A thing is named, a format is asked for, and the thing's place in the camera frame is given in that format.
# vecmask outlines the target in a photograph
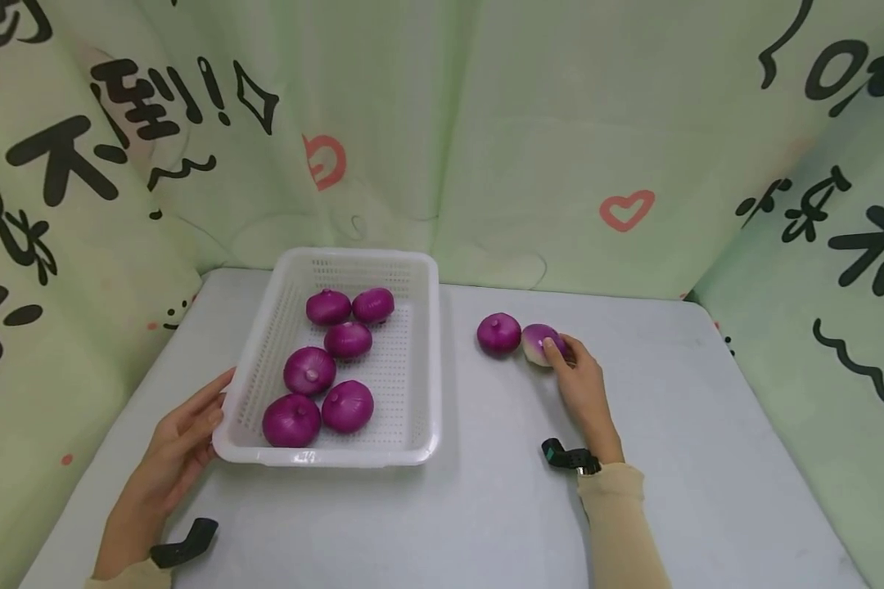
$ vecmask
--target hand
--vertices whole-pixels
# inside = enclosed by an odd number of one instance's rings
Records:
[[[583,342],[569,335],[560,336],[571,351],[571,359],[563,358],[549,337],[543,340],[543,353],[557,375],[566,408],[583,430],[586,447],[603,464],[625,461],[622,441],[609,411],[602,367]]]
[[[236,368],[220,374],[161,420],[137,469],[108,515],[92,578],[108,581],[149,558],[164,525],[216,451],[210,442],[223,420],[220,391]]]

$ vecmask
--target beige sleeve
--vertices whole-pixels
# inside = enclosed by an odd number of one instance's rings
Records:
[[[95,581],[90,578],[86,589],[170,589],[169,569],[158,569],[153,560],[144,560],[121,571],[111,581]]]
[[[625,464],[604,465],[596,474],[580,476],[596,589],[671,587],[642,511],[644,479]]]

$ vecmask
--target white plastic basket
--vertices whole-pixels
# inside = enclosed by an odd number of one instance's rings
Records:
[[[322,289],[351,299],[384,286],[396,299],[389,320],[372,328],[373,348],[337,361],[336,383],[360,380],[373,394],[373,417],[359,432],[326,426],[309,447],[270,447],[262,415],[287,394],[282,368],[295,349],[323,347],[325,328],[308,321],[305,300]],[[442,385],[438,268],[424,254],[396,250],[298,248],[275,265],[262,305],[213,433],[221,458],[267,466],[342,466],[373,469],[417,465],[440,444]],[[324,394],[314,397],[318,404]]]

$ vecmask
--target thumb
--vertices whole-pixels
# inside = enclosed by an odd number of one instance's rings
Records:
[[[223,409],[214,409],[197,417],[190,429],[183,432],[180,438],[174,442],[174,451],[177,454],[186,454],[194,447],[200,446],[209,439],[213,429],[217,428],[220,421],[223,421]]]
[[[547,356],[547,361],[550,363],[550,366],[553,366],[553,370],[557,372],[570,370],[570,366],[567,366],[566,359],[562,357],[560,349],[549,337],[543,339],[543,355]]]

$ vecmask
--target onion in basket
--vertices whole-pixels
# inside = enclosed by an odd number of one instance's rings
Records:
[[[314,325],[330,327],[350,317],[350,299],[343,292],[325,289],[307,300],[304,314]]]
[[[305,447],[321,428],[318,405],[304,395],[277,398],[262,416],[262,433],[274,447]]]
[[[356,358],[369,352],[372,346],[373,335],[370,335],[370,330],[356,321],[335,325],[324,335],[324,348],[334,358]]]
[[[357,380],[345,380],[331,389],[322,403],[324,425],[341,434],[353,434],[373,416],[373,395]]]
[[[396,303],[393,293],[378,287],[365,290],[354,297],[354,317],[362,323],[381,323],[393,314]]]
[[[317,395],[334,384],[337,364],[334,358],[321,348],[308,346],[296,349],[288,356],[282,377],[285,386],[299,395]]]

